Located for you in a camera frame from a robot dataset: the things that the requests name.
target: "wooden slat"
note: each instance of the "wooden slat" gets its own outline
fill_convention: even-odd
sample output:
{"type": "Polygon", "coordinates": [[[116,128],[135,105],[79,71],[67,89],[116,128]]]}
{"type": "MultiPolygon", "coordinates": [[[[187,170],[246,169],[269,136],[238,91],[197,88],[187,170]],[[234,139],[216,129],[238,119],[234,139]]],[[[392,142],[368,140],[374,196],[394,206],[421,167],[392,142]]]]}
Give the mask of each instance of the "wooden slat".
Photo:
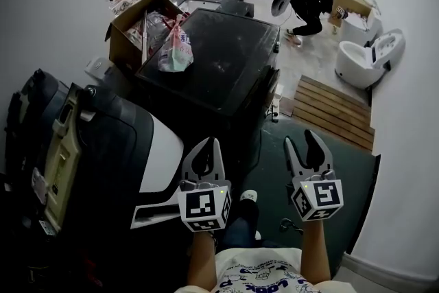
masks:
{"type": "Polygon", "coordinates": [[[303,111],[306,111],[307,113],[310,113],[314,116],[320,117],[323,120],[326,120],[328,122],[331,122],[332,124],[344,128],[348,132],[351,132],[353,134],[356,134],[358,137],[361,137],[362,139],[365,139],[371,143],[373,143],[373,136],[371,134],[368,134],[367,132],[352,126],[348,124],[347,122],[338,119],[337,117],[334,117],[333,115],[330,115],[324,111],[321,111],[319,109],[314,108],[313,106],[310,106],[308,104],[299,102],[298,100],[294,100],[294,108],[299,108],[303,111]]]}
{"type": "Polygon", "coordinates": [[[324,111],[330,115],[333,115],[333,116],[347,122],[350,125],[358,127],[360,130],[366,131],[369,134],[371,134],[372,136],[375,134],[375,131],[373,130],[373,128],[369,127],[368,124],[365,124],[364,122],[361,122],[348,114],[342,113],[340,110],[337,110],[336,108],[333,108],[332,106],[329,106],[325,103],[319,102],[318,100],[313,99],[311,97],[308,97],[307,95],[299,93],[299,92],[296,93],[294,98],[296,100],[298,100],[299,102],[311,105],[314,108],[317,108],[317,109],[324,111]]]}
{"type": "Polygon", "coordinates": [[[308,97],[314,98],[314,99],[318,100],[319,102],[325,103],[326,105],[332,106],[333,108],[336,108],[336,109],[342,111],[343,113],[346,113],[346,114],[350,115],[351,117],[353,117],[353,118],[355,118],[355,119],[357,119],[365,124],[370,123],[370,119],[367,118],[366,116],[358,114],[355,111],[352,111],[351,109],[345,107],[344,105],[338,104],[337,102],[334,102],[333,100],[324,97],[323,95],[314,93],[313,91],[305,89],[301,86],[297,87],[297,92],[305,94],[308,97]]]}
{"type": "Polygon", "coordinates": [[[317,126],[320,126],[324,128],[325,130],[331,131],[335,134],[338,134],[339,136],[348,139],[349,141],[352,141],[358,145],[361,145],[362,147],[372,150],[373,144],[365,139],[362,139],[358,137],[356,134],[353,134],[351,132],[346,131],[343,128],[340,128],[336,125],[333,125],[331,122],[328,122],[326,120],[323,120],[319,117],[316,117],[310,113],[307,113],[306,111],[303,111],[299,108],[294,108],[293,110],[293,116],[300,117],[301,119],[304,119],[306,121],[309,121],[317,126]]]}
{"type": "Polygon", "coordinates": [[[312,78],[309,78],[307,76],[301,76],[300,77],[301,81],[305,81],[308,82],[310,84],[312,84],[313,86],[319,87],[321,89],[324,89],[325,91],[328,91],[332,94],[338,95],[339,97],[347,100],[348,102],[351,102],[352,104],[355,104],[357,106],[359,106],[360,108],[363,108],[364,110],[370,112],[370,106],[367,106],[366,104],[363,104],[361,102],[359,102],[358,100],[356,100],[355,98],[352,98],[350,95],[344,94],[343,92],[339,92],[337,91],[337,89],[334,89],[330,86],[327,86],[323,83],[320,83],[319,81],[313,80],[312,78]]]}
{"type": "Polygon", "coordinates": [[[291,117],[293,115],[294,103],[291,99],[282,97],[279,102],[279,112],[291,117]]]}
{"type": "Polygon", "coordinates": [[[335,134],[335,133],[332,133],[331,131],[325,130],[323,127],[317,126],[317,125],[315,125],[315,124],[313,124],[313,123],[311,123],[311,122],[309,122],[309,121],[307,121],[307,120],[301,119],[300,117],[297,117],[297,116],[294,116],[294,115],[293,115],[292,118],[293,118],[294,120],[296,120],[296,121],[300,121],[300,122],[303,123],[304,125],[311,126],[311,127],[313,127],[314,129],[316,129],[316,130],[320,130],[320,131],[322,131],[323,133],[327,133],[327,134],[329,134],[329,135],[332,136],[332,137],[335,137],[335,138],[337,138],[337,139],[341,139],[343,142],[345,142],[345,143],[347,143],[347,144],[353,145],[354,147],[357,147],[357,148],[359,148],[359,149],[361,149],[361,150],[364,150],[364,151],[366,151],[366,152],[370,152],[369,149],[366,149],[366,148],[364,148],[364,147],[361,147],[360,145],[355,144],[355,143],[349,141],[348,139],[345,139],[345,138],[339,136],[338,134],[335,134]]]}
{"type": "Polygon", "coordinates": [[[334,102],[337,102],[338,104],[341,104],[341,105],[347,107],[348,109],[355,111],[356,113],[358,113],[360,115],[366,116],[370,120],[370,112],[369,111],[366,111],[363,108],[360,108],[359,106],[356,106],[356,105],[344,100],[343,98],[339,97],[338,95],[332,94],[324,89],[321,89],[319,87],[316,87],[310,83],[303,82],[303,81],[299,81],[299,86],[301,86],[305,89],[308,89],[309,91],[312,91],[314,93],[323,95],[325,98],[333,100],[334,102]]]}

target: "concrete floor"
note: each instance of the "concrete floor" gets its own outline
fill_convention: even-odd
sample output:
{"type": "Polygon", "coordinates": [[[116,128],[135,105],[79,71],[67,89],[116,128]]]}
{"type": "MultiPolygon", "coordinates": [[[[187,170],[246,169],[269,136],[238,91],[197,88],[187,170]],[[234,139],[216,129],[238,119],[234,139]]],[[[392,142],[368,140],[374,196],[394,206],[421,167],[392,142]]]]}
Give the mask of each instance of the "concrete floor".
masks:
{"type": "MultiPolygon", "coordinates": [[[[291,8],[279,17],[271,15],[272,0],[246,0],[254,3],[254,17],[269,23],[281,25],[281,31],[285,33],[287,28],[303,25],[291,8]]],[[[281,40],[281,50],[277,56],[277,66],[281,70],[279,86],[282,95],[293,98],[301,75],[307,75],[314,80],[332,86],[333,88],[348,94],[361,102],[367,102],[366,94],[349,84],[341,81],[335,72],[335,59],[339,38],[332,34],[333,26],[325,19],[329,15],[323,14],[323,31],[315,36],[304,38],[301,47],[290,45],[285,38],[281,40]]]]}

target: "shoe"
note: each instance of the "shoe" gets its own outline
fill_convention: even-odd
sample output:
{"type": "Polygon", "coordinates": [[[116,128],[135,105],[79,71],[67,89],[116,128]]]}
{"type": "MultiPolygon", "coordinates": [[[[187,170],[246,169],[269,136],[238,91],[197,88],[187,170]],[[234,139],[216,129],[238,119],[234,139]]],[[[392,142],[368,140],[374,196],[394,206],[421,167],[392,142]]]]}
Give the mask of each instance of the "shoe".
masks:
{"type": "Polygon", "coordinates": [[[239,197],[239,201],[244,199],[250,199],[256,202],[257,198],[258,198],[258,193],[256,191],[248,190],[241,194],[241,196],[239,197]]]}
{"type": "Polygon", "coordinates": [[[287,31],[285,37],[286,37],[286,39],[287,39],[290,43],[292,43],[292,44],[294,44],[294,45],[298,45],[298,46],[302,45],[302,41],[301,41],[299,38],[297,38],[296,35],[294,35],[294,34],[289,34],[288,31],[287,31]]]}

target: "black machine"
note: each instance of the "black machine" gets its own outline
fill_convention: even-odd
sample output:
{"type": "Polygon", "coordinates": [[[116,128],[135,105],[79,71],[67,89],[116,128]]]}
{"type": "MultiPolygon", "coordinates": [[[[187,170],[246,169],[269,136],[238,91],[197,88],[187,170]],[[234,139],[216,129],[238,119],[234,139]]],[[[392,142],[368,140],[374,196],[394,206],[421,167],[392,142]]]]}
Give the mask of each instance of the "black machine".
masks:
{"type": "Polygon", "coordinates": [[[8,182],[26,207],[34,167],[44,169],[58,116],[69,89],[47,72],[37,70],[11,99],[6,126],[6,173],[8,182]]]}
{"type": "Polygon", "coordinates": [[[248,172],[258,148],[258,124],[278,76],[279,27],[199,8],[182,29],[193,52],[193,64],[185,72],[159,71],[158,51],[137,73],[148,110],[185,145],[217,137],[226,177],[235,180],[248,172]]]}
{"type": "MultiPolygon", "coordinates": [[[[29,164],[47,182],[42,218],[58,232],[57,252],[95,287],[127,288],[142,280],[173,291],[164,268],[170,260],[184,279],[185,244],[192,236],[176,215],[185,157],[205,142],[191,163],[202,177],[211,168],[208,149],[216,137],[226,178],[236,186],[257,154],[259,124],[278,77],[278,26],[197,9],[182,28],[191,39],[193,64],[182,73],[161,72],[158,51],[137,74],[144,88],[137,104],[98,86],[73,84],[60,92],[59,83],[39,71],[26,85],[36,82],[52,96],[35,105],[47,114],[33,113],[31,104],[21,109],[24,121],[34,122],[27,134],[40,129],[45,141],[29,150],[40,160],[44,145],[47,156],[29,164]],[[144,278],[145,272],[153,277],[144,278]]],[[[16,108],[10,108],[11,132],[13,116],[16,108]]]]}

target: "printed graphic on shirt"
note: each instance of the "printed graphic on shirt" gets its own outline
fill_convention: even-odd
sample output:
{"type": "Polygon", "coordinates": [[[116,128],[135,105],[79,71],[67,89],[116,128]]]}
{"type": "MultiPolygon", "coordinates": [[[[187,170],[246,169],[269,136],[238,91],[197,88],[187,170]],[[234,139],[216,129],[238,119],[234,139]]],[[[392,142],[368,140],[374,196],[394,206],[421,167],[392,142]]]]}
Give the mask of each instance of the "printed graphic on shirt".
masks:
{"type": "Polygon", "coordinates": [[[221,290],[216,291],[215,293],[242,293],[240,290],[236,290],[235,288],[225,287],[221,290]]]}
{"type": "Polygon", "coordinates": [[[227,287],[228,285],[232,285],[233,282],[236,281],[246,281],[246,277],[245,276],[241,276],[240,274],[232,274],[232,275],[228,275],[228,276],[224,276],[225,278],[225,282],[222,282],[219,287],[223,288],[223,287],[227,287]]]}
{"type": "Polygon", "coordinates": [[[299,293],[320,293],[320,290],[314,289],[308,283],[305,283],[303,285],[297,285],[296,291],[299,293]]]}
{"type": "Polygon", "coordinates": [[[270,260],[257,266],[237,264],[227,268],[225,273],[220,290],[215,293],[319,292],[285,261],[270,260]]]}
{"type": "Polygon", "coordinates": [[[199,191],[186,195],[186,218],[215,215],[213,191],[199,191]]]}

